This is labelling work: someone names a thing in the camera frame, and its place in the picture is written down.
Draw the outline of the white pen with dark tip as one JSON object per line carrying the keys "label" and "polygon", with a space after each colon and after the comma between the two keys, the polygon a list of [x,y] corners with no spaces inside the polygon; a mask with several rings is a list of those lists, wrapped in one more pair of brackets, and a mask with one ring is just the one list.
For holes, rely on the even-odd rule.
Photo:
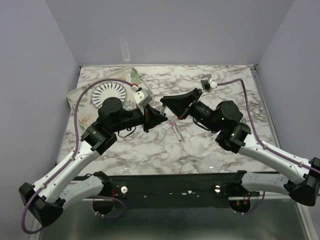
{"label": "white pen with dark tip", "polygon": [[161,111],[160,111],[160,114],[161,114],[162,116],[165,115],[165,109],[166,109],[166,106],[163,105],[163,106],[161,107]]}

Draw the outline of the white marker with pink tip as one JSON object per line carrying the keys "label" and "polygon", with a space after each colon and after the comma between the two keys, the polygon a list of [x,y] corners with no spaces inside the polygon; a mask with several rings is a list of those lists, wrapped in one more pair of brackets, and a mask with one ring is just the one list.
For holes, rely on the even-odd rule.
{"label": "white marker with pink tip", "polygon": [[175,134],[178,142],[182,143],[182,142],[184,141],[184,138],[183,138],[183,136],[182,136],[182,134],[181,134],[181,132],[180,132],[177,124],[176,124],[175,122],[174,122],[174,124],[175,124],[175,126],[171,126],[171,127],[172,127],[172,129],[173,129],[173,131],[174,131],[174,134]]}

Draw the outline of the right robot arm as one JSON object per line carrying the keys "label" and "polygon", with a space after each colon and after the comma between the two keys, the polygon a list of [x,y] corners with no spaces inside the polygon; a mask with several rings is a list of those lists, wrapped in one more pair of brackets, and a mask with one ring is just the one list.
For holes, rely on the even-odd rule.
{"label": "right robot arm", "polygon": [[230,183],[230,191],[241,196],[245,192],[270,192],[289,196],[309,207],[316,204],[320,190],[320,160],[294,156],[259,139],[253,129],[243,123],[243,114],[232,101],[222,101],[212,110],[200,101],[202,90],[164,96],[161,103],[179,120],[191,116],[212,133],[226,151],[255,159],[276,173],[246,172]]}

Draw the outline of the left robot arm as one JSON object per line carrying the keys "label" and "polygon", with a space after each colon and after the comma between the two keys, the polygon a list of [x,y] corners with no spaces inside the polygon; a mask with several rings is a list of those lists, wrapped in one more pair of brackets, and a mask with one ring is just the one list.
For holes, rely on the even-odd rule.
{"label": "left robot arm", "polygon": [[95,173],[74,186],[69,184],[84,167],[117,141],[118,132],[142,126],[147,133],[165,121],[166,115],[149,104],[142,109],[125,110],[120,99],[105,99],[98,109],[96,121],[77,140],[69,155],[35,183],[25,182],[19,187],[18,192],[25,206],[22,214],[25,216],[30,212],[42,227],[48,227],[68,205],[91,196],[107,197],[111,185],[104,173]]}

